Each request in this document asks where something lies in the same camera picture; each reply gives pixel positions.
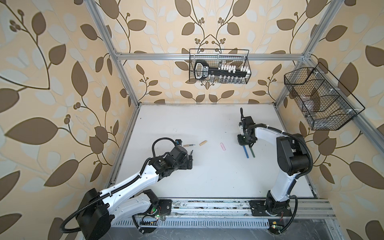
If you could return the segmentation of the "blue pen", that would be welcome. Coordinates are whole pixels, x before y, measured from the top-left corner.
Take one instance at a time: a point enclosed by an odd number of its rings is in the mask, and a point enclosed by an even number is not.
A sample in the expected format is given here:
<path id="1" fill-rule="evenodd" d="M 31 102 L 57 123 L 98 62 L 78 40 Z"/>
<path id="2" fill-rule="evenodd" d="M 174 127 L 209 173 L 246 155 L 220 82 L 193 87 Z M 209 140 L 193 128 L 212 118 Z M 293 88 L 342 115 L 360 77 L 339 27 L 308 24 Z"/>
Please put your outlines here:
<path id="1" fill-rule="evenodd" d="M 246 146 L 243 146 L 243 149 L 245 151 L 245 155 L 246 155 L 247 159 L 249 159 L 249 154 L 248 154 Z"/>

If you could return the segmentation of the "pink pen cap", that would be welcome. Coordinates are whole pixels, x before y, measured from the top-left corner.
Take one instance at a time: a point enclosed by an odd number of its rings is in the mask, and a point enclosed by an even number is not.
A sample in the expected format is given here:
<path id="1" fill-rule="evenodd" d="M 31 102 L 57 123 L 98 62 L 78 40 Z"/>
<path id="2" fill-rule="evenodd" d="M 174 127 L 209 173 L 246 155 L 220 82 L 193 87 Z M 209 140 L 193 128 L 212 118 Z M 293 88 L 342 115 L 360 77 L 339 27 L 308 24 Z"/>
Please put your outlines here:
<path id="1" fill-rule="evenodd" d="M 220 143 L 220 146 L 221 146 L 223 151 L 226 151 L 226 147 L 225 147 L 225 145 L 223 143 Z"/>

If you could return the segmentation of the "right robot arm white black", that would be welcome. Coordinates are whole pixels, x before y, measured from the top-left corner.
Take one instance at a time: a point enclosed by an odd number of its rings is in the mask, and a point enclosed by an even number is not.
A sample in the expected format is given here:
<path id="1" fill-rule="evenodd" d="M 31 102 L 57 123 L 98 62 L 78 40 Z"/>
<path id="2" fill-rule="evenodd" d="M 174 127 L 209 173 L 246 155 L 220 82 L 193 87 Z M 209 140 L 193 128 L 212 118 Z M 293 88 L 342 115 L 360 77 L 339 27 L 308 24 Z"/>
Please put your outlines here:
<path id="1" fill-rule="evenodd" d="M 289 206 L 297 180 L 311 172 L 314 163 L 312 154 L 301 134 L 289 134 L 266 124 L 256 124 L 250 116 L 241 116 L 239 128 L 239 145 L 251 148 L 262 139 L 276 147 L 280 171 L 274 186 L 267 193 L 264 206 L 266 213 L 275 216 Z"/>

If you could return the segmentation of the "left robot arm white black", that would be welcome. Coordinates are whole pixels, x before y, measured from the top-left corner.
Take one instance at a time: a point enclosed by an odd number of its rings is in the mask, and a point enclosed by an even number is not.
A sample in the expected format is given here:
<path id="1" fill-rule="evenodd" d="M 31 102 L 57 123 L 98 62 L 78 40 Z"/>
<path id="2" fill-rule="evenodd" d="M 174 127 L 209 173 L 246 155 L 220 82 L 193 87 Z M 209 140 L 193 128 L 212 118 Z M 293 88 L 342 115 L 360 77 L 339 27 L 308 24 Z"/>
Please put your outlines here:
<path id="1" fill-rule="evenodd" d="M 86 240 L 99 240 L 114 223 L 138 214 L 157 214 L 159 198 L 149 189 L 177 170 L 190 170 L 193 156 L 180 145 L 170 152 L 146 159 L 141 170 L 126 180 L 97 191 L 87 191 L 75 215 Z"/>

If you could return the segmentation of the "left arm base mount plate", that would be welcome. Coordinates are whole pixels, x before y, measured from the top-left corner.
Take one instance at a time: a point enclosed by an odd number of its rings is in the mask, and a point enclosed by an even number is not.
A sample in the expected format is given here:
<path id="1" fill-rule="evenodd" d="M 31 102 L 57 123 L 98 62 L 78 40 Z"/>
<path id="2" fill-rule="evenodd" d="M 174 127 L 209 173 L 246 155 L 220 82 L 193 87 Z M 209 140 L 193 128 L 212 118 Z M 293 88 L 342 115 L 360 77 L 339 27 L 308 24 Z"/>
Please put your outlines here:
<path id="1" fill-rule="evenodd" d="M 171 199 L 160 199 L 157 203 L 151 204 L 145 212 L 138 213 L 138 215 L 168 216 L 172 211 L 172 202 Z"/>

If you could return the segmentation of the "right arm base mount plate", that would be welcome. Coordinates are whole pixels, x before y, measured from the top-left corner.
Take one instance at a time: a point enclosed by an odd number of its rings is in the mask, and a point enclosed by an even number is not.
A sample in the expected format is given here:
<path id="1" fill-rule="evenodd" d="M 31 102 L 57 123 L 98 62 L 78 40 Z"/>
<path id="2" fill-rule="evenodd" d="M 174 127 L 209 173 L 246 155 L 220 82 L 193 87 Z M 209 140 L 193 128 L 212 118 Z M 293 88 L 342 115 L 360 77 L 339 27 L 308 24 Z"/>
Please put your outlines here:
<path id="1" fill-rule="evenodd" d="M 254 217 L 291 217 L 290 200 L 275 202 L 272 200 L 249 201 L 252 216 Z"/>

